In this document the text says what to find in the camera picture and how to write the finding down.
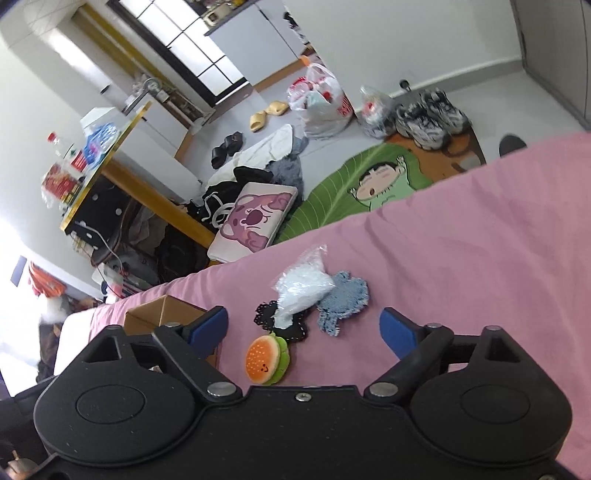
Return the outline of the person left hand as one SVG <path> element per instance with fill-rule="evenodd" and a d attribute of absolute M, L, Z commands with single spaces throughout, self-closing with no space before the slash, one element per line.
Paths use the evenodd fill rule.
<path fill-rule="evenodd" d="M 12 450 L 6 467 L 1 468 L 1 478 L 11 480 L 26 480 L 38 469 L 38 465 L 25 457 L 21 457 L 16 450 Z"/>

